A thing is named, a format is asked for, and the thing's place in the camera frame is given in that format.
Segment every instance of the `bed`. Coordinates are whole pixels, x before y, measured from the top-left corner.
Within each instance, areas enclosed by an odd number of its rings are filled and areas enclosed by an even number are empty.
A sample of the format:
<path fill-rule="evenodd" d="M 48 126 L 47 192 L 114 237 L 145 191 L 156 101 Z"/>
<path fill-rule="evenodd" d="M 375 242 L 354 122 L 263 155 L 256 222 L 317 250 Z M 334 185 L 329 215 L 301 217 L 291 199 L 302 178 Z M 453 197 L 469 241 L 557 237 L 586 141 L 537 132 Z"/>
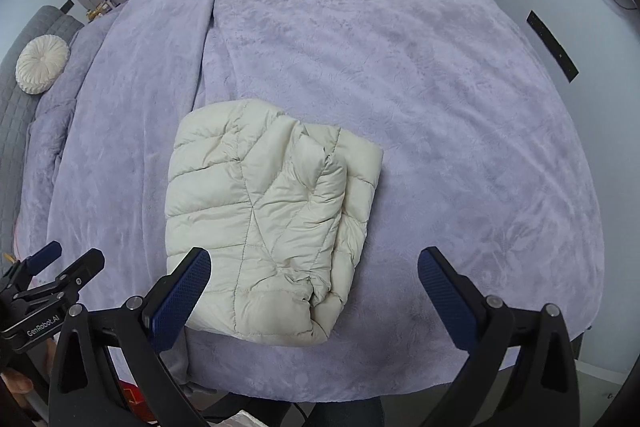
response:
<path fill-rule="evenodd" d="M 604 245 L 587 161 L 539 58 L 493 0 L 129 0 L 78 32 L 38 103 L 14 251 L 60 241 L 46 279 L 100 248 L 105 270 L 81 295 L 90 309 L 144 295 L 166 269 L 177 125 L 240 98 L 382 147 L 369 235 L 329 341 L 186 330 L 164 355 L 178 381 L 345 401 L 452 380 L 465 353 L 417 278 L 430 245 L 509 305 L 557 303 L 572 337 L 591 324 Z"/>

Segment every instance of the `floor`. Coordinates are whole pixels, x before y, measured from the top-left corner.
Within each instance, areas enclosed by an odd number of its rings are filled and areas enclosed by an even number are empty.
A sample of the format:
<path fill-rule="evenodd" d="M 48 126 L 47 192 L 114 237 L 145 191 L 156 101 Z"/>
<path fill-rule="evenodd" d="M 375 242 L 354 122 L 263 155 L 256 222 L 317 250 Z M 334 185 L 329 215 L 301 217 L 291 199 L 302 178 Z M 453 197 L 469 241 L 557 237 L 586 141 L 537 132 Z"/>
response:
<path fill-rule="evenodd" d="M 511 369 L 505 369 L 498 374 L 485 404 L 478 413 L 476 423 L 483 421 L 495 410 L 509 380 Z M 431 410 L 436 406 L 442 396 L 447 392 L 448 385 L 437 385 L 418 393 L 396 396 L 383 396 L 382 406 L 385 410 L 385 427 L 419 427 Z M 214 403 L 216 399 L 224 396 L 223 393 L 216 397 L 195 396 L 192 401 L 198 408 L 206 407 Z M 311 403 L 301 403 L 302 409 L 309 414 L 313 409 Z M 300 411 L 292 407 L 284 418 L 281 427 L 301 427 L 303 418 Z"/>

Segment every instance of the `round cushion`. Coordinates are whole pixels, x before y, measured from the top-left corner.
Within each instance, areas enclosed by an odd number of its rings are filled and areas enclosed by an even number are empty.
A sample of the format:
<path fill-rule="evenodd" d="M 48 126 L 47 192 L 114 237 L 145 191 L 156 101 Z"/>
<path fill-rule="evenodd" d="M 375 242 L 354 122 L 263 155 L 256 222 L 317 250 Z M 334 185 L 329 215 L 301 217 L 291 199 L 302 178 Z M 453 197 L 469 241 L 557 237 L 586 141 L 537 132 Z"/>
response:
<path fill-rule="evenodd" d="M 69 58 L 69 46 L 56 35 L 42 35 L 29 42 L 15 65 L 15 80 L 29 94 L 45 92 L 60 76 Z"/>

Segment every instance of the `person's hand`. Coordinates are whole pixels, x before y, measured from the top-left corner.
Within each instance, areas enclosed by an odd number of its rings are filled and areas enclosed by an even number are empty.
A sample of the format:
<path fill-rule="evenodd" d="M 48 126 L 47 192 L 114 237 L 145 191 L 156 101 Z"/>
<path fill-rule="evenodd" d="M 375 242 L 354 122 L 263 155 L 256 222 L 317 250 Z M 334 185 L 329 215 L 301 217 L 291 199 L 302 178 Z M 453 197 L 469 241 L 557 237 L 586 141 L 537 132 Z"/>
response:
<path fill-rule="evenodd" d="M 55 356 L 56 343 L 51 339 L 47 339 L 47 358 L 44 369 L 48 375 L 51 375 L 51 371 L 53 370 L 53 360 Z M 9 393 L 13 394 L 16 401 L 20 404 L 23 400 L 20 400 L 18 397 L 33 391 L 33 382 L 10 367 L 7 367 L 2 372 L 2 380 L 4 380 L 4 384 L 9 390 Z"/>
<path fill-rule="evenodd" d="M 4 384 L 9 390 L 9 393 L 14 396 L 17 394 L 27 394 L 29 391 L 33 391 L 33 383 L 31 380 L 10 367 L 7 367 L 2 372 L 2 379 L 4 380 Z"/>

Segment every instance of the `white puffer jacket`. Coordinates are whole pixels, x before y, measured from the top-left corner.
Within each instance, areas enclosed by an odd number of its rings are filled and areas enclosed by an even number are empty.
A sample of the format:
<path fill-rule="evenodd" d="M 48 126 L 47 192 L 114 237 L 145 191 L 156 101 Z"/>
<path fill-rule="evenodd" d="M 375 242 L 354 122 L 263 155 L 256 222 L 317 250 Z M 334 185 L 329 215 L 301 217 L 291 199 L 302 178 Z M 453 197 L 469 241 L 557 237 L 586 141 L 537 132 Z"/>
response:
<path fill-rule="evenodd" d="M 167 269 L 192 247 L 212 264 L 188 327 L 277 346 L 327 340 L 381 165 L 375 144 L 260 100 L 188 114 L 169 167 Z"/>

